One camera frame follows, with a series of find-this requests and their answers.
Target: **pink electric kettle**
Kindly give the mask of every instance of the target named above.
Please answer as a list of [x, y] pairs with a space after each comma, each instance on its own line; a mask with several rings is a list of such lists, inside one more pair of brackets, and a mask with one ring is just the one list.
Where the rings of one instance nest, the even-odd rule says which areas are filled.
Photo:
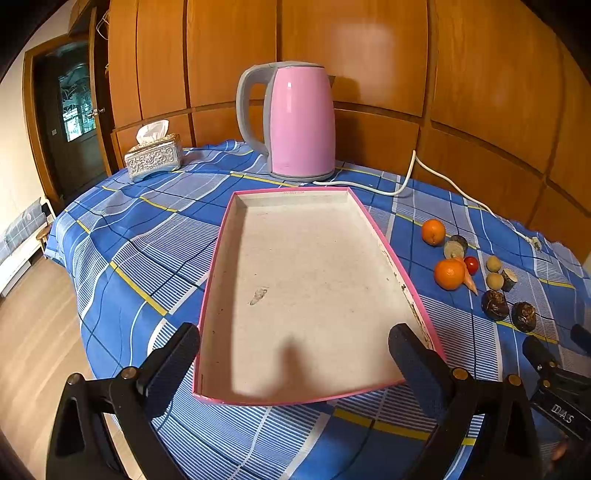
[[[236, 114], [245, 142], [267, 157], [269, 172], [283, 180], [323, 180], [335, 170], [335, 111], [329, 77], [321, 65], [278, 61], [255, 65], [238, 82]], [[252, 86], [267, 86], [263, 103], [265, 143], [252, 134], [248, 105]]]

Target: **tray rim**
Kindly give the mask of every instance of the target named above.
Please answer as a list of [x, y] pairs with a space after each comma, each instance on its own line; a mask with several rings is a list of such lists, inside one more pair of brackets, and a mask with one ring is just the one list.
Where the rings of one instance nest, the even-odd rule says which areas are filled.
[[[230, 197], [230, 200], [228, 201], [228, 205], [226, 206], [226, 210], [225, 210], [223, 218], [222, 218], [222, 223], [220, 224], [219, 234], [217, 236], [217, 241], [216, 241], [216, 248], [213, 252], [212, 263], [211, 263], [211, 266], [209, 269], [210, 275], [211, 275], [213, 266], [216, 264], [218, 247], [220, 244], [219, 240], [220, 240], [221, 234], [224, 230], [224, 227], [226, 226], [226, 220], [228, 219], [228, 213], [230, 211], [230, 207], [231, 207], [232, 203], [236, 200], [237, 197], [239, 197], [241, 195], [258, 194], [258, 193], [276, 193], [278, 190], [279, 189], [237, 190], [232, 193], [232, 196]], [[398, 272], [400, 273], [400, 276], [402, 277], [402, 280], [404, 281], [404, 284], [406, 285], [408, 292], [411, 294], [411, 297], [413, 298], [414, 303], [417, 306], [417, 310], [418, 310], [419, 314], [421, 315], [423, 323], [425, 324], [425, 328], [427, 329], [427, 333], [429, 334], [431, 342], [433, 343], [433, 350], [439, 354], [439, 356], [443, 359], [444, 362], [447, 362], [445, 352], [443, 350], [443, 345], [441, 344], [441, 341], [439, 340], [439, 336], [437, 334], [437, 331], [435, 330], [435, 327], [433, 326], [433, 323], [431, 322], [431, 318], [429, 317], [429, 314], [427, 313], [427, 310], [425, 309], [425, 305], [423, 305], [423, 301], [421, 300], [421, 297], [419, 296], [417, 289], [414, 287], [413, 282], [411, 281], [410, 277], [408, 276], [408, 273], [407, 273], [406, 269], [404, 268], [404, 266], [402, 265], [402, 262], [400, 261], [400, 259], [398, 258], [398, 256], [394, 252], [394, 250], [392, 249], [392, 246], [390, 246], [390, 243], [388, 242], [388, 240], [386, 239], [386, 237], [384, 236], [382, 231], [379, 229], [378, 224], [375, 223], [375, 220], [369, 214], [365, 205], [361, 202], [361, 200], [359, 200], [357, 195], [355, 195], [355, 192], [350, 187], [329, 187], [329, 186], [326, 186], [326, 187], [291, 187], [288, 190], [286, 189], [285, 191], [286, 192], [310, 192], [310, 191], [319, 191], [319, 190], [348, 192], [353, 197], [353, 199], [355, 200], [355, 203], [357, 203], [357, 206], [361, 209], [361, 211], [363, 212], [363, 214], [365, 215], [365, 217], [369, 221], [369, 224], [372, 226], [374, 231], [377, 233], [379, 240], [382, 242], [382, 245], [385, 247], [386, 252], [388, 253], [390, 258], [394, 262], [394, 265], [396, 266]], [[197, 328], [198, 328], [200, 334], [203, 331], [205, 316], [207, 313], [207, 301], [209, 299], [210, 285], [211, 285], [211, 283], [209, 282], [209, 276], [208, 276], [207, 286], [205, 288], [205, 293], [203, 295], [203, 301], [201, 303], [201, 312], [199, 314], [199, 323], [197, 324]], [[195, 360], [193, 361], [193, 379], [191, 382], [191, 394], [197, 400], [204, 401], [204, 402], [211, 403], [211, 404], [236, 405], [236, 406], [243, 406], [243, 407], [268, 407], [268, 406], [285, 406], [285, 405], [301, 404], [301, 402], [293, 402], [293, 401], [275, 402], [275, 403], [236, 402], [236, 401], [227, 401], [222, 398], [208, 397], [206, 395], [199, 394], [199, 393], [197, 393], [197, 375], [199, 374], [200, 357], [201, 357], [201, 352], [199, 352], [197, 354], [197, 356], [195, 357]], [[368, 393], [368, 392], [375, 391], [375, 390], [381, 390], [383, 388], [394, 387], [396, 385], [403, 384], [404, 382], [405, 382], [405, 379], [402, 379], [402, 380], [394, 382], [394, 383], [389, 382], [387, 384], [377, 385], [372, 388], [362, 388], [360, 390], [354, 390], [351, 392], [347, 392], [346, 394], [331, 395], [331, 396], [322, 397], [322, 398], [314, 398], [313, 400], [307, 401], [305, 403], [316, 403], [316, 402], [321, 402], [321, 401], [337, 400], [339, 398], [350, 397], [353, 395], [360, 395], [360, 394]]]

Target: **kettle base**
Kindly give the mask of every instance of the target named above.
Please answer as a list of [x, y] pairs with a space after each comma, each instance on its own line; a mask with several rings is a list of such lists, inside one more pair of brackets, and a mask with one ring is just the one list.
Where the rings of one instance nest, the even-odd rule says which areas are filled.
[[270, 172], [269, 174], [271, 175], [271, 177], [275, 177], [276, 179], [279, 179], [279, 180], [299, 181], [302, 183], [312, 183], [313, 181], [326, 180], [326, 179], [330, 178], [334, 173], [335, 173], [335, 171], [333, 169], [328, 173], [323, 173], [321, 175], [315, 175], [313, 177], [290, 177], [288, 175], [279, 175], [278, 173], [275, 173], [274, 171]]

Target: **stool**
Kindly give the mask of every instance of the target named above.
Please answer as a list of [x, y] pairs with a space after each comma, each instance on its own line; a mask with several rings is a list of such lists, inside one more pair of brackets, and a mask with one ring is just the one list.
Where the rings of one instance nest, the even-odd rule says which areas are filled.
[[47, 237], [49, 237], [49, 232], [51, 232], [51, 223], [48, 223], [45, 227], [43, 227], [41, 231], [35, 236], [35, 238], [39, 240], [41, 244], [42, 252], [45, 252], [45, 246], [47, 245]]

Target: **kettle handle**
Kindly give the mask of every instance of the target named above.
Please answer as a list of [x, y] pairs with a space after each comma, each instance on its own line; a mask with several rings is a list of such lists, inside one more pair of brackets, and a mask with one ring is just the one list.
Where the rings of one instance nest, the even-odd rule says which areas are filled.
[[277, 69], [274, 63], [265, 63], [255, 65], [246, 70], [238, 82], [236, 91], [236, 117], [238, 118], [238, 128], [244, 141], [255, 151], [268, 155], [269, 150], [265, 144], [259, 142], [252, 133], [251, 124], [248, 119], [248, 106], [252, 86], [256, 83], [267, 85], [272, 79]]

